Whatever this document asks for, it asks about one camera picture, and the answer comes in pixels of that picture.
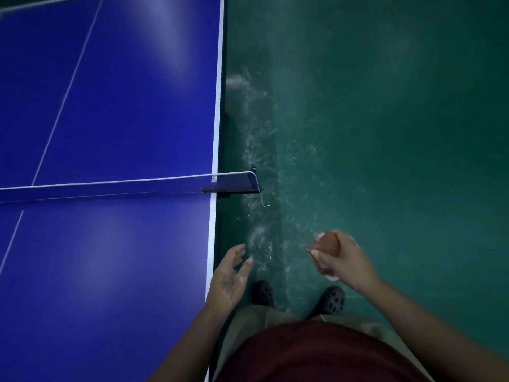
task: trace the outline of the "green floor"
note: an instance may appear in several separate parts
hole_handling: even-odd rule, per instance
[[[304,315],[305,252],[349,231],[381,276],[509,356],[508,0],[229,0],[222,252]],[[381,316],[348,289],[347,310]]]

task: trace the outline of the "left hand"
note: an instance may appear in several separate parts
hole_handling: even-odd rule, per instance
[[[211,308],[226,317],[239,303],[246,290],[247,277],[253,268],[253,258],[247,259],[238,272],[233,269],[242,262],[246,244],[235,245],[226,252],[225,257],[214,271],[210,282],[205,307]]]

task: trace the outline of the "shoe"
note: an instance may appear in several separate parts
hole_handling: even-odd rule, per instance
[[[317,305],[309,313],[306,319],[314,318],[320,314],[341,315],[345,306],[345,302],[346,295],[340,287],[329,287],[322,293]]]
[[[274,308],[274,291],[270,284],[265,280],[254,283],[251,289],[251,300],[253,304]]]

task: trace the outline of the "right hand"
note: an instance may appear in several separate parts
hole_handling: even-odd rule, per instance
[[[333,257],[319,250],[312,250],[311,255],[323,266],[332,268],[343,283],[363,294],[380,280],[378,273],[352,236],[333,232],[341,244],[341,255]]]

